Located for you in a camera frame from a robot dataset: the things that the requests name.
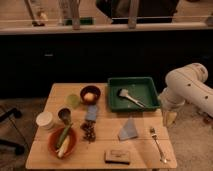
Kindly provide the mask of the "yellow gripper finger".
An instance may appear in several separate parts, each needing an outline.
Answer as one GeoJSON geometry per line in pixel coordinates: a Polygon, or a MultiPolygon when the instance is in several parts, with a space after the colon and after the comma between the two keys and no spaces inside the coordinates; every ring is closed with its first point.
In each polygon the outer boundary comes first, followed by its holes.
{"type": "Polygon", "coordinates": [[[164,113],[164,117],[163,117],[164,126],[165,126],[165,127],[170,126],[172,123],[175,122],[176,117],[177,117],[177,113],[176,113],[176,112],[169,112],[169,111],[166,111],[166,112],[164,113]]]}

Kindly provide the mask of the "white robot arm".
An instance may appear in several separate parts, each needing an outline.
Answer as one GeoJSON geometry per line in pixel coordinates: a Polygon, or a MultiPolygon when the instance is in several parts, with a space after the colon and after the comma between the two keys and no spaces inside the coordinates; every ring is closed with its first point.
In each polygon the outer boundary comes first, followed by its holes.
{"type": "Polygon", "coordinates": [[[182,107],[186,101],[213,118],[213,88],[205,84],[207,78],[208,71],[200,63],[191,63],[166,74],[166,87],[158,96],[164,126],[169,126],[176,119],[175,109],[182,107]]]}

